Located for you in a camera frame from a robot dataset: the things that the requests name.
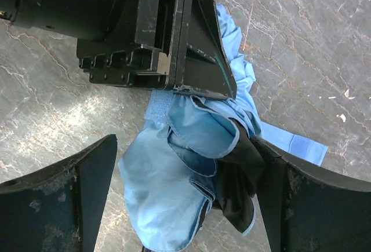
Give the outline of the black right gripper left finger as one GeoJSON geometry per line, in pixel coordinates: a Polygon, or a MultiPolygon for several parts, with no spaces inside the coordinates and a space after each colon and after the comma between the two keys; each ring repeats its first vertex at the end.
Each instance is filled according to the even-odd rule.
{"type": "Polygon", "coordinates": [[[117,156],[109,134],[1,184],[1,251],[94,251],[117,156]]]}

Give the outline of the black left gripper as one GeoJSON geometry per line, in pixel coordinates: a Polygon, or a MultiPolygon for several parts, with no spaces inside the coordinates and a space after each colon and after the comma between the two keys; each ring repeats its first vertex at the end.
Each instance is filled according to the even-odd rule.
{"type": "Polygon", "coordinates": [[[78,40],[77,58],[90,83],[217,100],[237,93],[215,0],[125,0],[104,40],[78,40]]]}

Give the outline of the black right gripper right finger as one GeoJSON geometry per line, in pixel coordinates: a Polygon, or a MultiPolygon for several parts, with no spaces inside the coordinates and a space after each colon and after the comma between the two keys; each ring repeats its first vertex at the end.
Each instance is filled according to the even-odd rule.
{"type": "Polygon", "coordinates": [[[257,198],[271,251],[370,251],[370,183],[253,137],[265,161],[257,198]]]}

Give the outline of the light blue folding umbrella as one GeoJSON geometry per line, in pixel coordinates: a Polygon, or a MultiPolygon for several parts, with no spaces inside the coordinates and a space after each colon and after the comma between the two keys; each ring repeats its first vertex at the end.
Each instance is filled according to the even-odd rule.
{"type": "Polygon", "coordinates": [[[239,51],[241,29],[223,5],[217,18],[237,95],[207,100],[155,90],[146,121],[119,161],[131,224],[152,251],[181,251],[189,246],[212,206],[243,235],[256,212],[247,191],[251,136],[321,165],[327,146],[262,122],[250,90],[253,66],[239,51]]]}

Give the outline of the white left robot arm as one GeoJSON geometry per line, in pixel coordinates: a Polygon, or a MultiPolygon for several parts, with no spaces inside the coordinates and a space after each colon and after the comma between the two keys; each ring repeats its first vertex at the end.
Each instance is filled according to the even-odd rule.
{"type": "Polygon", "coordinates": [[[91,83],[237,94],[215,0],[1,0],[1,19],[76,38],[91,83]]]}

